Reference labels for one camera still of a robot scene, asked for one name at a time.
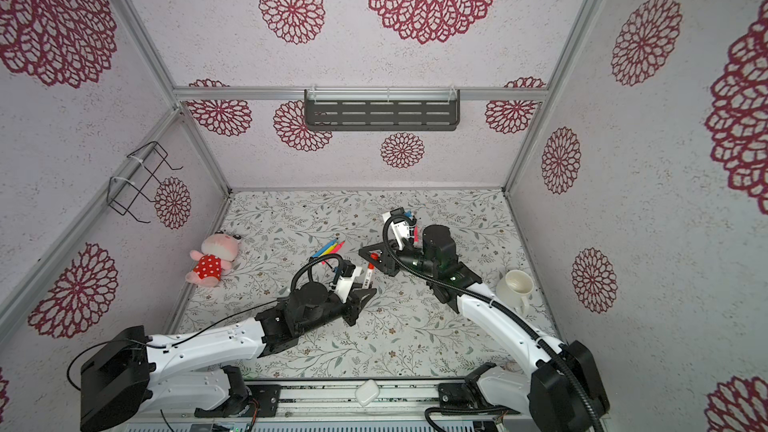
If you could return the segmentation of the white whiteboard marker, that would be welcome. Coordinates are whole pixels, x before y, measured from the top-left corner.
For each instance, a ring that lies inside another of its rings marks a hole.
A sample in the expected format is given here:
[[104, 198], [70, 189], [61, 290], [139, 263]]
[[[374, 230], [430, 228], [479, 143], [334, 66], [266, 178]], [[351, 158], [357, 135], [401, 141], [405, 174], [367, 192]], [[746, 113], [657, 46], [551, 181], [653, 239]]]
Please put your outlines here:
[[371, 287], [372, 276], [373, 276], [374, 271], [375, 270], [368, 270], [368, 267], [367, 267], [366, 274], [365, 274], [365, 277], [364, 277], [364, 281], [363, 281], [363, 284], [362, 284], [362, 288], [363, 289], [369, 289]]

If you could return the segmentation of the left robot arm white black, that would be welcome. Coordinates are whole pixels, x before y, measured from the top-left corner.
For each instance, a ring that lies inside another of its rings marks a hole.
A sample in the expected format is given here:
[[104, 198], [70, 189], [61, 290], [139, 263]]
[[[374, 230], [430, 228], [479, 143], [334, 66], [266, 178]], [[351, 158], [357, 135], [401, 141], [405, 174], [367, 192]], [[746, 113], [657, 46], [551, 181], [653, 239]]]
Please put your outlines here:
[[239, 415], [254, 396], [237, 362], [288, 350], [337, 319], [353, 326], [375, 294], [358, 284], [339, 292], [310, 282], [273, 307], [222, 327], [182, 335], [126, 328], [81, 367], [80, 428], [105, 431], [153, 411], [191, 410], [197, 418]]

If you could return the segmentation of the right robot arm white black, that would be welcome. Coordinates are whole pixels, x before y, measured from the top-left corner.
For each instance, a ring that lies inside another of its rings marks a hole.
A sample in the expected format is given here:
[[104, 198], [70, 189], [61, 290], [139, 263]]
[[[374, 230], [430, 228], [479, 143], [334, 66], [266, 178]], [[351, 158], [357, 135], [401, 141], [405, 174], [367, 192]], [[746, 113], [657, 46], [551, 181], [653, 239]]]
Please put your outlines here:
[[414, 220], [388, 219], [378, 243], [358, 254], [379, 271], [410, 273], [426, 282], [435, 298], [470, 320], [520, 367], [511, 373], [486, 363], [453, 384], [436, 412], [443, 415], [511, 413], [538, 431], [601, 431], [610, 403], [591, 351], [534, 328], [504, 305], [482, 278], [464, 264], [448, 227], [416, 227]]

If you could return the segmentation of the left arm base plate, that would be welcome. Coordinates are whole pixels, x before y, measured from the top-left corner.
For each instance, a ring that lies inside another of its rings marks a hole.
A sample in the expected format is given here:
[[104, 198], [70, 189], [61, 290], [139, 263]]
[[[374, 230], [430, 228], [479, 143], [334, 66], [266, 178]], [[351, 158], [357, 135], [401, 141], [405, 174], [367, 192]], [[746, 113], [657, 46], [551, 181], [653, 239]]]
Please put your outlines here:
[[282, 390], [280, 385], [256, 384], [248, 385], [247, 389], [248, 392], [245, 395], [236, 394], [212, 410], [197, 408], [194, 411], [194, 417], [208, 419], [230, 417], [272, 418], [276, 416]]

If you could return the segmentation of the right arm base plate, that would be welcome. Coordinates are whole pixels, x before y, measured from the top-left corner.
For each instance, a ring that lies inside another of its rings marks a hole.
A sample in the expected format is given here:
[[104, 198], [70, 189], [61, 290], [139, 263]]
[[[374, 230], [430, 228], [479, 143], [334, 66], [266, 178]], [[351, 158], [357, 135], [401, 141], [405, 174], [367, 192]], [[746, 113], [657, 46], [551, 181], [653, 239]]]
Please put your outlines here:
[[497, 390], [492, 389], [490, 379], [504, 369], [492, 362], [486, 362], [470, 372], [462, 382], [444, 382], [438, 385], [441, 410], [480, 411], [500, 409], [502, 412], [518, 411], [510, 408]]

